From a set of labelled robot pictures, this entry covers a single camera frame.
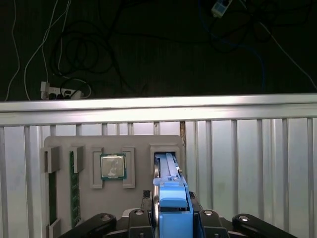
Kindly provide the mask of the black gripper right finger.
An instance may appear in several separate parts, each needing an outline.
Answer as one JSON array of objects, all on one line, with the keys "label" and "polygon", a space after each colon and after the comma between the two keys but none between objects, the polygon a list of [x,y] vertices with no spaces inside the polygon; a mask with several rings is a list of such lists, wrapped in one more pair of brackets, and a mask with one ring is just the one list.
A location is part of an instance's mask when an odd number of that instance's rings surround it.
[{"label": "black gripper right finger", "polygon": [[213,210],[199,212],[201,238],[295,238],[294,235],[250,214],[238,214],[232,221]]}]

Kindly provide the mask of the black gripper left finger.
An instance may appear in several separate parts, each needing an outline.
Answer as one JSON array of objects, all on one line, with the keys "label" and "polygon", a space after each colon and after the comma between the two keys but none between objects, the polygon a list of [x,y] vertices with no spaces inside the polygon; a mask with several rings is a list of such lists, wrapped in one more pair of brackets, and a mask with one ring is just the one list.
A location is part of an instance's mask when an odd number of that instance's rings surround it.
[{"label": "black gripper left finger", "polygon": [[149,238],[151,220],[143,209],[133,209],[119,220],[112,214],[99,213],[77,225],[62,238]]}]

